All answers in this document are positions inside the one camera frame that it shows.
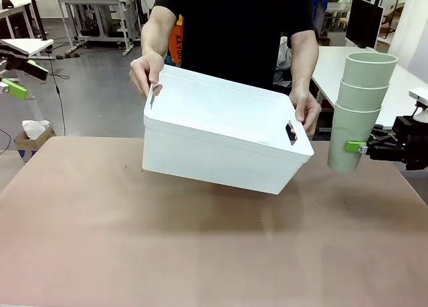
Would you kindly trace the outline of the person's right hand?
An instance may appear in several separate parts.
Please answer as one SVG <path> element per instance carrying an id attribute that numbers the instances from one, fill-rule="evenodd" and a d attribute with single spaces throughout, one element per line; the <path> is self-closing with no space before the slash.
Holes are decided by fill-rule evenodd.
<path id="1" fill-rule="evenodd" d="M 148 96 L 151 86 L 158 86 L 163 67 L 163 57 L 154 51 L 149 51 L 130 63 L 130 80 L 143 98 Z"/>

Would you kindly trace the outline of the person's left hand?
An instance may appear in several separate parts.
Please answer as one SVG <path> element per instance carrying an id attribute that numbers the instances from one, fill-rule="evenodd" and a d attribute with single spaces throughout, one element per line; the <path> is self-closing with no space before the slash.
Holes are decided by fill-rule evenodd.
<path id="1" fill-rule="evenodd" d="M 300 122 L 308 137 L 312 137 L 316 131 L 316 125 L 321 106 L 310 93 L 308 86 L 292 85 L 289 95 L 290 101 L 295 107 L 295 117 Z"/>

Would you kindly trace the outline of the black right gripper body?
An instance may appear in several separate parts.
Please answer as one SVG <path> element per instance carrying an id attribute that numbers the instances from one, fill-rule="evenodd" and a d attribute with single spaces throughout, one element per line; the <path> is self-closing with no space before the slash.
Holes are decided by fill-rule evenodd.
<path id="1" fill-rule="evenodd" d="M 402 144 L 404 153 L 401 162 L 407 171 L 427 168 L 427 123 L 419 122 L 412 116 L 398 116 L 393 124 L 395 137 Z"/>

